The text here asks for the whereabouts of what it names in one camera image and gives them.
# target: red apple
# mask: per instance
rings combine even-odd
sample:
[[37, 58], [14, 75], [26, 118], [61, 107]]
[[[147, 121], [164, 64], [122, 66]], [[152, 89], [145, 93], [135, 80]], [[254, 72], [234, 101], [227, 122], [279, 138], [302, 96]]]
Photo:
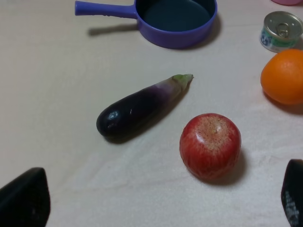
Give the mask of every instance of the red apple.
[[241, 134], [228, 118], [214, 113], [199, 115], [185, 126], [180, 155], [188, 170], [201, 180], [229, 172], [237, 163]]

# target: toy food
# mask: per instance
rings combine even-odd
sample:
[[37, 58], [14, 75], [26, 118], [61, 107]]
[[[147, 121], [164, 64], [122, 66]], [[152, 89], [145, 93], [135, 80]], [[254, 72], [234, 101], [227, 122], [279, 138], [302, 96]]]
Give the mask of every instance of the toy food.
[[192, 79], [192, 74], [175, 75], [115, 102], [99, 115], [98, 131], [109, 139], [130, 136], [165, 110], [186, 90]]
[[261, 85], [277, 102], [303, 103], [303, 51], [290, 49], [276, 54], [262, 71]]
[[212, 180], [229, 172], [237, 163], [241, 134], [228, 118], [206, 113], [193, 118], [180, 138], [181, 158], [201, 180]]

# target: black plastic item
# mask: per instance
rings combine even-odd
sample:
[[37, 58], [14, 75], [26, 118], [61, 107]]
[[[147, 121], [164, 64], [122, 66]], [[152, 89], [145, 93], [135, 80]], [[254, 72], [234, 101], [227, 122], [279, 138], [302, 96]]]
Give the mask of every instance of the black plastic item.
[[286, 218], [291, 227], [303, 227], [303, 160], [288, 162], [281, 191]]
[[31, 168], [0, 189], [0, 227], [45, 227], [50, 211], [43, 168]]

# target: pull tab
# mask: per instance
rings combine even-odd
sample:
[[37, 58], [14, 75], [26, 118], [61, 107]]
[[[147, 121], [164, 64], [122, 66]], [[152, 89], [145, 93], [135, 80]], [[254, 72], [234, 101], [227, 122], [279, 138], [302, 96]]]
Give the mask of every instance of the pull tab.
[[281, 23], [276, 26], [276, 32], [277, 32], [278, 36], [281, 36], [283, 38], [288, 37], [289, 29], [290, 28], [287, 23]]

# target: can lid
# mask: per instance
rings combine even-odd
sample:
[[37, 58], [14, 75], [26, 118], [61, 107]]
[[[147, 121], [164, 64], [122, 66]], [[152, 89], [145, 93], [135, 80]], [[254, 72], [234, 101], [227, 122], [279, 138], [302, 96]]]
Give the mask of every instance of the can lid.
[[284, 11], [268, 14], [264, 19], [264, 27], [271, 35], [280, 39], [296, 39], [303, 33], [302, 20]]

